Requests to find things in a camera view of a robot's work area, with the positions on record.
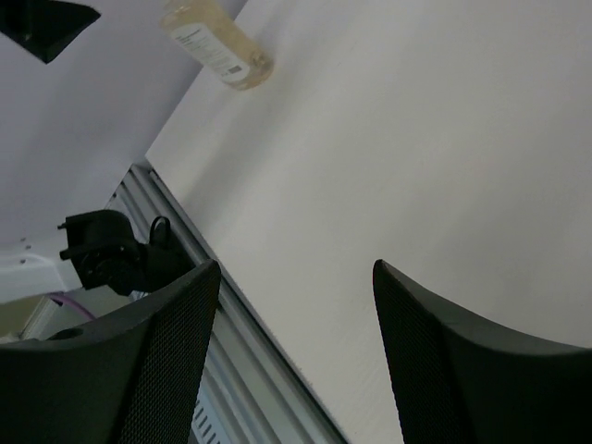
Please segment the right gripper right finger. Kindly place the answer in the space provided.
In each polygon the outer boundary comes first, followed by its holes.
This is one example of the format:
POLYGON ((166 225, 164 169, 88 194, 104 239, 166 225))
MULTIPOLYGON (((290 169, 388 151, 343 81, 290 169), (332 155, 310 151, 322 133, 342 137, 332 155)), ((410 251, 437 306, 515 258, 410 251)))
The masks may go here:
POLYGON ((387 262, 373 292, 407 443, 587 443, 591 352, 502 326, 387 262))

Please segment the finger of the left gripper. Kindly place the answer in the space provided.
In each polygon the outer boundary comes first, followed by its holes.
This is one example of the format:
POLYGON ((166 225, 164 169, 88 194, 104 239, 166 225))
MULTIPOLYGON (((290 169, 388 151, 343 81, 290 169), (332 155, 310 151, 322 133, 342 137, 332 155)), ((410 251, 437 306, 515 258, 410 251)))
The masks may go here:
POLYGON ((93 7, 68 1, 1 1, 1 33, 45 64, 100 17, 93 7))

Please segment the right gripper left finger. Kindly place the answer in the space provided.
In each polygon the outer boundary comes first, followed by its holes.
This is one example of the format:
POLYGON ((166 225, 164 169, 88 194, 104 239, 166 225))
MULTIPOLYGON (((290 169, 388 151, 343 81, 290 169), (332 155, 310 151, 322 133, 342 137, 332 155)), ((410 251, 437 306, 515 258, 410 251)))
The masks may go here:
POLYGON ((221 269, 168 286, 49 339, 1 348, 5 443, 185 443, 221 269))

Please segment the amber soap bottle white cap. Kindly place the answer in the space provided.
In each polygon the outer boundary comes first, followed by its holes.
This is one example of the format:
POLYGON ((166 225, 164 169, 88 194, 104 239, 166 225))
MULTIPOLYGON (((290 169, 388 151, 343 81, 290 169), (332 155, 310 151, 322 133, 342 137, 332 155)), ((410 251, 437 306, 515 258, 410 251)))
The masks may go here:
POLYGON ((266 81, 272 58, 216 1, 167 1, 162 29, 182 49, 237 91, 266 81))

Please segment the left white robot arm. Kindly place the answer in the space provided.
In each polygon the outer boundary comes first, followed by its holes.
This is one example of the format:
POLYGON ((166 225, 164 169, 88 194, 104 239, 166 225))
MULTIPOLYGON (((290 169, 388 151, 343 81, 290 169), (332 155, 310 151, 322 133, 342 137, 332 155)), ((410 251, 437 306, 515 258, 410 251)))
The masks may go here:
MULTIPOLYGON (((48 64, 100 16, 69 1, 4 1, 1 32, 48 64)), ((193 267, 167 217, 157 217, 141 243, 124 214, 97 210, 67 217, 39 240, 2 248, 1 301, 102 286, 122 296, 153 292, 193 267)))

